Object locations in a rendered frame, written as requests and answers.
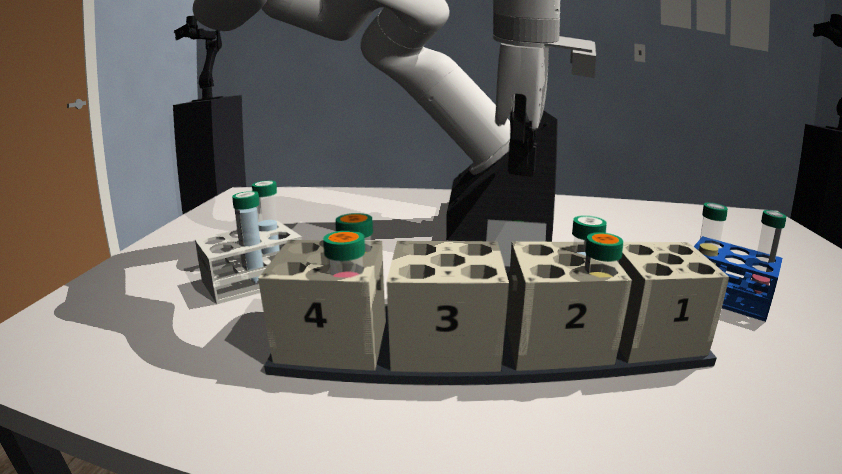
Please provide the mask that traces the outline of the conical tube with pink liquid and green cap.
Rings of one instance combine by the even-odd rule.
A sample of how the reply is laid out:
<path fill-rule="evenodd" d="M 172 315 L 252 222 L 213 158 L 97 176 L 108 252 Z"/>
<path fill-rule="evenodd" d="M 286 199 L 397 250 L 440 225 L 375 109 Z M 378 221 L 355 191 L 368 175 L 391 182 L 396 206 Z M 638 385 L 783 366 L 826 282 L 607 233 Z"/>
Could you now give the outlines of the conical tube with pink liquid and green cap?
<path fill-rule="evenodd" d="M 323 237 L 328 271 L 334 277 L 354 277 L 363 273 L 364 235 L 357 231 L 336 231 Z"/>

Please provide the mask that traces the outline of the blue tube rack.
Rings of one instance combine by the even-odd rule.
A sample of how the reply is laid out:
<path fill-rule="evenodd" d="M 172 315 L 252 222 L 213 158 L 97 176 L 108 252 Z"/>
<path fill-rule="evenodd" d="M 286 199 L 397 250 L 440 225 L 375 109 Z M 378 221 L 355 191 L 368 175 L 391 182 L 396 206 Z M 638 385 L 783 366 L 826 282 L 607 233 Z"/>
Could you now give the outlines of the blue tube rack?
<path fill-rule="evenodd" d="M 729 281 L 722 309 L 726 309 L 766 322 L 772 299 L 774 296 L 774 292 L 776 289 L 783 258 L 776 256 L 775 262 L 768 263 L 756 258 L 756 250 L 744 248 L 722 241 L 720 243 L 720 246 L 723 248 L 719 248 L 718 256 L 707 256 L 704 254 L 703 255 L 706 258 L 708 258 L 711 262 L 716 263 L 716 266 L 719 269 L 721 269 L 726 275 L 729 276 Z M 748 255 L 735 254 L 730 250 L 739 250 L 747 253 Z M 744 262 L 745 264 L 732 263 L 726 260 L 725 258 L 738 259 Z M 773 272 L 764 272 L 757 270 L 753 267 L 758 265 L 769 268 Z M 739 274 L 744 277 L 741 278 L 738 276 L 727 274 L 726 271 Z M 752 274 L 770 278 L 770 286 L 752 281 Z M 754 293 L 752 289 L 764 293 L 757 294 Z"/>

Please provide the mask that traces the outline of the green tube cap with orange s7 dot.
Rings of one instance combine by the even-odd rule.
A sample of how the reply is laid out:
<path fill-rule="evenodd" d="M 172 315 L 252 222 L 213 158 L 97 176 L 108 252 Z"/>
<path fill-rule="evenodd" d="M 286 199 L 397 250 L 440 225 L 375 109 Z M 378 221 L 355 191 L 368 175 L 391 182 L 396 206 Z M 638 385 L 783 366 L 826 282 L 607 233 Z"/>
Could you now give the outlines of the green tube cap with orange s7 dot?
<path fill-rule="evenodd" d="M 371 251 L 371 235 L 373 234 L 372 216 L 363 213 L 351 213 L 335 219 L 336 231 L 357 231 L 364 235 L 365 253 Z"/>

